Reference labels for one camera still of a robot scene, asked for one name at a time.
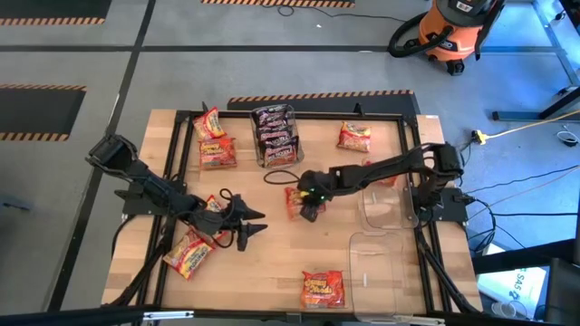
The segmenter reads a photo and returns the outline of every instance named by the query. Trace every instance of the wooden tabletop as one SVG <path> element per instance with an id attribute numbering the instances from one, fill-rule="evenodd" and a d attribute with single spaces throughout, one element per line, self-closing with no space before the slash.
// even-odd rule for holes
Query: wooden tabletop
<path id="1" fill-rule="evenodd" d="M 151 112 L 140 149 L 140 159 L 159 175 L 164 168 L 175 113 L 174 110 Z M 437 116 L 417 118 L 422 142 L 443 141 Z M 339 120 L 298 120 L 304 161 L 291 170 L 300 175 L 307 169 L 326 171 L 330 166 L 361 164 L 368 156 L 390 158 L 401 154 L 394 122 L 357 123 L 372 128 L 370 154 L 336 148 L 341 127 Z M 327 203 L 326 212 L 319 215 L 315 223 L 304 219 L 289 220 L 285 210 L 284 186 L 268 185 L 262 180 L 267 170 L 256 163 L 250 121 L 230 118 L 220 119 L 220 124 L 229 137 L 237 139 L 237 167 L 200 170 L 198 142 L 194 139 L 186 175 L 188 192 L 200 197 L 218 197 L 219 189 L 227 187 L 233 193 L 241 194 L 248 206 L 266 214 L 266 218 L 252 222 L 268 224 L 268 228 L 252 236 L 243 253 L 238 252 L 235 246 L 212 252 L 189 281 L 169 270 L 163 307 L 298 311 L 303 286 L 302 271 L 316 273 L 338 270 L 343 271 L 346 305 L 343 309 L 329 312 L 425 312 L 412 230 L 388 230 L 379 237 L 368 237 L 368 234 L 363 233 L 358 213 L 360 194 L 336 197 Z M 176 158 L 180 156 L 184 134 L 182 130 Z M 141 268 L 151 222 L 152 216 L 138 216 L 121 232 L 102 302 L 110 302 L 121 294 Z M 454 223 L 438 223 L 438 229 L 446 271 L 469 302 L 481 308 L 465 232 Z M 186 231 L 187 228 L 179 223 L 174 243 Z M 358 244 L 351 246 L 353 253 L 360 254 L 361 250 L 373 247 L 377 242 L 381 242 L 380 247 L 381 239 L 396 249 L 391 250 L 388 260 L 382 260 L 380 255 L 371 261 L 353 259 L 351 256 L 351 271 L 349 241 L 352 239 Z M 157 280 L 157 268 L 151 280 Z M 430 281 L 436 309 L 440 309 L 440 292 L 433 271 L 430 271 Z M 155 282 L 150 282 L 147 302 L 151 301 L 154 286 Z"/>

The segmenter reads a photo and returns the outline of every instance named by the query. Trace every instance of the black and orange striped tape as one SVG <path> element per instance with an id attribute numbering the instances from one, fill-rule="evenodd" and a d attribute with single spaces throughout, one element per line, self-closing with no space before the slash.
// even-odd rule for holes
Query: black and orange striped tape
<path id="1" fill-rule="evenodd" d="M 249 101 L 289 101 L 289 100 L 308 100 L 308 99 L 330 99 L 330 98 L 348 98 L 360 96 L 386 96 L 399 94 L 413 94 L 411 90 L 397 90 L 397 91 L 338 91 L 327 93 L 312 93 L 312 94 L 294 94 L 294 95 L 272 95 L 272 96 L 246 96 L 235 97 L 229 100 L 233 102 L 249 102 Z"/>
<path id="2" fill-rule="evenodd" d="M 302 7 L 354 8 L 354 2 L 318 0 L 201 0 L 212 5 L 289 5 Z"/>
<path id="3" fill-rule="evenodd" d="M 103 24 L 104 18 L 99 17 L 64 17 L 64 18 L 0 18 L 0 26 L 25 25 L 63 25 L 63 24 Z"/>
<path id="4" fill-rule="evenodd" d="M 87 87 L 78 85 L 0 84 L 0 89 L 86 91 Z"/>
<path id="5" fill-rule="evenodd" d="M 40 132 L 0 132 L 0 140 L 65 141 L 69 134 Z"/>

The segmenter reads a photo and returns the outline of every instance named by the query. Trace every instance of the floor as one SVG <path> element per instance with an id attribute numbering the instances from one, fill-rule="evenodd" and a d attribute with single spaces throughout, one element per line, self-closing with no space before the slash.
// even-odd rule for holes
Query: floor
<path id="1" fill-rule="evenodd" d="M 14 44 L 133 45 L 148 0 L 113 0 L 102 26 L 2 26 L 0 46 Z M 544 10 L 556 3 L 542 2 Z M 360 0 L 356 14 L 388 14 L 408 19 L 426 10 L 423 0 Z M 580 60 L 578 35 L 565 30 L 568 59 Z M 196 0 L 158 0 L 145 45 L 380 45 L 387 44 L 397 22 L 354 17 L 328 18 L 296 9 L 291 17 L 250 5 L 202 5 Z M 550 46 L 529 4 L 510 4 L 486 46 Z M 31 213 L 9 211 L 0 218 L 0 314 L 38 312 L 50 298 L 90 167 L 83 158 L 102 136 L 115 106 L 126 52 L 0 53 L 0 83 L 63 83 L 88 86 L 70 139 L 60 143 L 0 142 L 0 192 L 33 203 Z M 552 53 L 483 53 L 469 59 L 464 74 L 451 77 L 422 57 L 395 59 L 385 53 L 350 52 L 192 52 L 143 53 L 122 108 L 118 133 L 136 145 L 151 109 L 199 110 L 205 101 L 220 108 L 233 96 L 324 91 L 412 89 L 424 114 L 441 117 L 447 141 L 460 145 L 472 129 L 495 133 L 521 125 L 491 121 L 493 110 L 542 110 L 570 80 Z M 492 185 L 578 164 L 580 148 L 568 148 L 555 134 L 563 123 L 493 139 L 473 146 L 463 189 Z M 580 134 L 580 126 L 568 128 Z M 482 191 L 493 203 L 550 177 L 513 187 Z M 63 303 L 64 309 L 96 307 L 110 262 L 111 237 L 121 218 L 122 202 L 112 191 L 125 185 L 104 177 Z M 578 172 L 505 203 L 496 212 L 574 212 Z M 480 210 L 469 206 L 469 213 Z M 523 245 L 540 245 L 574 236 L 575 218 L 502 217 L 498 224 Z M 471 233 L 489 228 L 480 214 Z M 517 248 L 503 232 L 497 241 Z"/>

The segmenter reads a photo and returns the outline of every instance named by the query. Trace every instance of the orange shop vacuum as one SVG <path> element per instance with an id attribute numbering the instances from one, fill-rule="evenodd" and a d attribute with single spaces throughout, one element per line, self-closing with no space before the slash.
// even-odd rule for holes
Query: orange shop vacuum
<path id="1" fill-rule="evenodd" d="M 506 0 L 433 0 L 427 13 L 419 14 L 399 27 L 389 41 L 389 53 L 402 58 L 426 53 L 430 62 L 445 62 L 447 72 L 460 75 L 463 59 L 481 54 L 481 45 L 488 37 Z M 419 24 L 419 38 L 398 46 L 399 39 Z"/>

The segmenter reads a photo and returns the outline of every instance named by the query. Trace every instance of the clear plastic container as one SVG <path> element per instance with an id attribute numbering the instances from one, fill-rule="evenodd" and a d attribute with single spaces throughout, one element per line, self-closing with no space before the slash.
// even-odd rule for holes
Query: clear plastic container
<path id="1" fill-rule="evenodd" d="M 265 158 L 264 158 L 265 153 L 263 150 L 260 149 L 260 145 L 259 145 L 260 140 L 257 137 L 257 125 L 256 125 L 256 122 L 254 121 L 254 119 L 252 118 L 252 114 L 250 114 L 250 121 L 252 123 L 252 131 L 253 131 L 253 135 L 254 135 L 254 147 L 256 149 L 256 163 L 261 168 L 276 168 L 276 169 L 289 168 L 289 167 L 292 167 L 292 166 L 300 163 L 305 158 L 305 154 L 302 151 L 302 145 L 300 143 L 300 138 L 298 136 L 298 128 L 296 127 L 295 111 L 291 105 L 287 105 L 287 104 L 271 105 L 271 106 L 267 106 L 267 107 L 253 109 L 252 112 L 256 112 L 258 110 L 263 110 L 265 108 L 276 108 L 276 107 L 283 107 L 287 111 L 286 118 L 288 121 L 288 125 L 291 126 L 291 130 L 292 130 L 291 137 L 297 137 L 297 145 L 296 145 L 296 149 L 295 149 L 296 156 L 295 156 L 295 160 L 293 162 L 288 162 L 288 163 L 281 164 L 281 165 L 269 165 L 269 166 L 267 166 Z"/>
<path id="2" fill-rule="evenodd" d="M 403 244 L 401 235 L 389 232 L 351 236 L 351 295 L 359 321 L 406 324 L 411 320 Z"/>
<path id="3" fill-rule="evenodd" d="M 362 164 L 378 159 L 365 158 Z M 372 182 L 360 193 L 359 211 L 366 231 L 408 229 L 417 226 L 408 175 Z"/>

